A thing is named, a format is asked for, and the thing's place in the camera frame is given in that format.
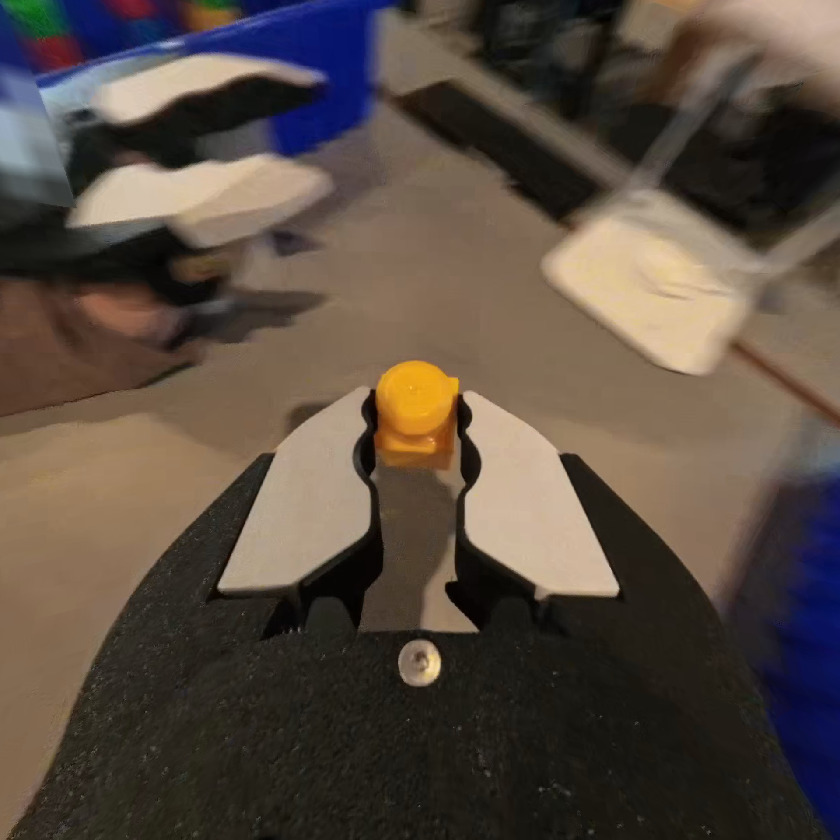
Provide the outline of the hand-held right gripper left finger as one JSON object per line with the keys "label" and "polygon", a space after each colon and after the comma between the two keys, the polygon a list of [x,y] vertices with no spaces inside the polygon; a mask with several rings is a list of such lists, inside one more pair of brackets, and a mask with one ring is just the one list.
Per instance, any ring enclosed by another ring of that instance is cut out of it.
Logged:
{"label": "hand-held right gripper left finger", "polygon": [[217,582],[224,597],[275,596],[296,609],[321,597],[361,612],[383,570],[372,482],[374,393],[358,387],[277,446]]}

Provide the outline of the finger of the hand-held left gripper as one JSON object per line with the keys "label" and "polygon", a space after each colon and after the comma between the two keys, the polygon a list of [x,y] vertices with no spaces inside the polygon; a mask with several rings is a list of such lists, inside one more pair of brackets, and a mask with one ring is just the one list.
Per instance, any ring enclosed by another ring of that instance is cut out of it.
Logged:
{"label": "finger of the hand-held left gripper", "polygon": [[123,134],[201,137],[318,101],[329,87],[316,69],[237,54],[192,54],[100,85],[90,110]]}
{"label": "finger of the hand-held left gripper", "polygon": [[192,248],[216,248],[282,226],[327,198],[332,176],[274,153],[170,170],[126,164],[100,175],[66,217],[70,229],[165,227]]}

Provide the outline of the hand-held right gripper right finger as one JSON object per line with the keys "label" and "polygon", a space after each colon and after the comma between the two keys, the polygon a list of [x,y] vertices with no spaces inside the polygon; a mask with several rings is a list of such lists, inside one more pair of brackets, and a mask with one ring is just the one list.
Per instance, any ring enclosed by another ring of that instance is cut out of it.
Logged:
{"label": "hand-held right gripper right finger", "polygon": [[557,449],[475,391],[457,401],[460,472],[452,602],[488,614],[502,599],[614,601],[620,583]]}

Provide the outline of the yellow single-stud block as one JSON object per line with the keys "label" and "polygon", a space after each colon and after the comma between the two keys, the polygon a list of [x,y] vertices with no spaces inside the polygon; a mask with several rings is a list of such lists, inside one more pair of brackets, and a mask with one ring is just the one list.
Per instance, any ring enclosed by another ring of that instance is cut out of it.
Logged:
{"label": "yellow single-stud block", "polygon": [[446,470],[455,453],[459,379],[433,364],[401,362],[375,388],[375,450],[388,467]]}

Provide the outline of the blue plastic bin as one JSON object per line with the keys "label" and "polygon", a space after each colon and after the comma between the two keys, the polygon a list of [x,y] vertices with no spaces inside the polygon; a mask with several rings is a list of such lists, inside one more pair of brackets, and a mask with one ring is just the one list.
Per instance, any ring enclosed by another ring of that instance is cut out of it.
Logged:
{"label": "blue plastic bin", "polygon": [[29,70],[54,113],[87,107],[101,82],[123,73],[192,54],[237,54],[321,70],[329,87],[318,101],[267,121],[269,147],[286,155],[309,152],[365,119],[374,90],[376,18],[393,1],[243,4],[243,17],[228,26],[49,73],[37,73],[16,38],[1,34],[1,63]]}
{"label": "blue plastic bin", "polygon": [[839,460],[790,460],[751,515],[719,605],[788,766],[839,837]]}

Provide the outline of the person's left forearm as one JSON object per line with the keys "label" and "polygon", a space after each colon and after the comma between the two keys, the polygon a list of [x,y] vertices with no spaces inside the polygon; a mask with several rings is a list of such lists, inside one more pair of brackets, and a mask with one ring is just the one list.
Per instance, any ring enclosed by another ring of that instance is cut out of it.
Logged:
{"label": "person's left forearm", "polygon": [[1,416],[140,388],[198,360],[202,340],[180,351],[144,350],[90,324],[70,279],[1,279]]}

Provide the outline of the pile of colourful toy blocks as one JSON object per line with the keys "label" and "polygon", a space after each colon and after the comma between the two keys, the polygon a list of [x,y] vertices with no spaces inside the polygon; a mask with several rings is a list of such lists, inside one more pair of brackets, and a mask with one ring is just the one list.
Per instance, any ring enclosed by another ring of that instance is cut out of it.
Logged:
{"label": "pile of colourful toy blocks", "polygon": [[242,1],[2,1],[1,33],[13,36],[37,73],[237,22]]}

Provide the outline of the person's left hand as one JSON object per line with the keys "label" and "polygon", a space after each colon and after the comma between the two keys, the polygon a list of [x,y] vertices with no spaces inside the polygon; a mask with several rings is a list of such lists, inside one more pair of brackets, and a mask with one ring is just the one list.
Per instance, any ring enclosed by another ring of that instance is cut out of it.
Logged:
{"label": "person's left hand", "polygon": [[144,350],[174,353],[200,342],[191,312],[143,285],[87,286],[73,302],[90,324]]}

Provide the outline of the white base document stand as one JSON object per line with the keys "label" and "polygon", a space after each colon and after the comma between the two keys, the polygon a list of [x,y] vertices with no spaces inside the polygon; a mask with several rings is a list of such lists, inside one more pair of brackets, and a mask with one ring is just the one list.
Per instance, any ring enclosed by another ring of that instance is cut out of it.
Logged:
{"label": "white base document stand", "polygon": [[661,187],[689,139],[742,78],[793,69],[839,97],[837,1],[703,1],[716,42],[620,190],[541,260],[547,285],[647,361],[707,375],[766,285],[839,239],[839,198],[761,253]]}

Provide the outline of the black desk mat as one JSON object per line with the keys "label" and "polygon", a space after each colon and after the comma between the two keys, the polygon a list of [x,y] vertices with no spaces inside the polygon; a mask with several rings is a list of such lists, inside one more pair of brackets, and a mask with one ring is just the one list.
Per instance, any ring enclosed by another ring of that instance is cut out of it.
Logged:
{"label": "black desk mat", "polygon": [[560,222],[601,191],[588,176],[451,81],[396,99],[407,116],[464,153],[496,165],[509,187]]}

